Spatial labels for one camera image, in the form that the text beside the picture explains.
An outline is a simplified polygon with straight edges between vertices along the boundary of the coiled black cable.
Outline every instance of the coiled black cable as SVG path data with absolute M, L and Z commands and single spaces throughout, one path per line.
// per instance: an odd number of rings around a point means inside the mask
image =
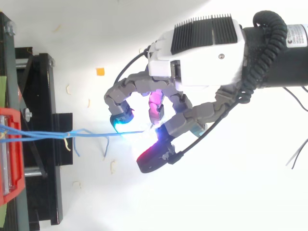
M 262 83 L 264 75 L 269 71 L 278 54 L 285 48 L 287 25 L 283 19 L 272 11 L 260 11 L 253 19 L 254 26 L 266 26 L 271 29 L 268 44 L 257 63 L 249 70 L 237 94 L 239 103 L 249 103 L 252 94 Z

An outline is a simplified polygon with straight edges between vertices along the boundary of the red plastic part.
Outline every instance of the red plastic part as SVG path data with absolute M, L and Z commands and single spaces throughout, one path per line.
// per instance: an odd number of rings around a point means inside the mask
M 0 108 L 0 116 L 1 115 L 7 116 L 9 127 L 21 130 L 19 111 L 12 108 Z M 21 135 L 9 135 L 9 138 L 21 138 Z M 10 191 L 9 194 L 3 195 L 2 175 L 0 171 L 0 205 L 8 203 L 25 188 L 25 172 L 22 143 L 20 141 L 9 143 L 9 150 L 12 185 L 14 189 Z

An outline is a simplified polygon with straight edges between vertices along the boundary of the blue wire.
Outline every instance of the blue wire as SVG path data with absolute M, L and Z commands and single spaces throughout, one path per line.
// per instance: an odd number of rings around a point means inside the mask
M 1 139 L 0 143 L 10 143 L 10 142 L 25 142 L 25 141 L 38 141 L 42 138 L 11 138 L 11 139 Z
M 143 131 L 132 131 L 132 132 L 122 132 L 122 133 L 105 133 L 105 134 L 94 134 L 87 129 L 78 129 L 72 130 L 70 132 L 48 132 L 48 131 L 21 131 L 15 128 L 11 128 L 5 125 L 0 125 L 0 132 L 7 132 L 8 135 L 23 135 L 27 137 L 23 138 L 11 138 L 11 139 L 1 139 L 0 143 L 6 142 L 25 142 L 25 141 L 37 141 L 42 139 L 67 139 L 73 138 L 73 147 L 76 154 L 80 157 L 79 152 L 76 148 L 76 137 L 106 137 L 107 145 L 104 152 L 104 157 L 107 155 L 108 147 L 109 147 L 109 136 L 120 136 L 120 135 L 128 135 L 128 134 L 137 134 L 142 133 Z
M 80 154 L 79 154 L 79 152 L 77 151 L 77 148 L 76 148 L 76 137 L 73 138 L 73 147 L 74 147 L 74 150 L 75 150 L 75 153 L 77 154 L 77 156 L 80 157 Z

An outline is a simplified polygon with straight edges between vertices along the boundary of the bolt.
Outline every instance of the bolt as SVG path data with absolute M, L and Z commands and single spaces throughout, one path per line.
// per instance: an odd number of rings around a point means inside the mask
M 218 58 L 219 58 L 219 59 L 224 59 L 224 58 L 225 58 L 225 55 L 224 55 L 224 54 L 220 54 L 220 55 L 218 56 Z
M 25 120 L 27 122 L 30 121 L 30 119 L 32 118 L 32 112 L 30 112 L 29 108 L 26 108 L 24 111 L 24 116 L 25 116 Z
M 56 66 L 56 61 L 53 58 L 49 59 L 49 66 L 50 67 L 55 67 Z
M 4 26 L 4 32 L 9 36 L 14 36 L 16 32 L 16 24 L 13 21 L 7 22 Z

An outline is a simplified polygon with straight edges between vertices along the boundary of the white background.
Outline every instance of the white background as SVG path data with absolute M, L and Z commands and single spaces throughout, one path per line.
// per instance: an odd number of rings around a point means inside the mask
M 33 46 L 35 54 L 48 52 L 56 60 L 57 112 L 73 112 L 74 128 L 93 132 L 113 132 L 103 95 L 139 49 L 174 24 L 231 13 L 247 27 L 260 10 L 279 13 L 287 24 L 306 24 L 307 7 L 305 0 L 0 0 L 0 9 L 17 24 L 16 46 Z M 145 64 L 142 58 L 128 73 Z M 96 76 L 97 67 L 106 75 Z M 290 89 L 308 106 L 307 93 Z M 187 95 L 198 104 L 213 100 L 214 92 Z M 132 105 L 146 115 L 147 99 L 135 98 Z M 306 231 L 307 148 L 294 170 L 285 163 L 308 138 L 307 118 L 283 89 L 258 90 L 178 163 L 146 175 L 127 140 L 111 138 L 103 159 L 104 138 L 78 139 L 82 156 L 61 169 L 64 219 L 53 227 L 41 222 L 41 230 Z M 177 150 L 194 139 L 183 135 Z

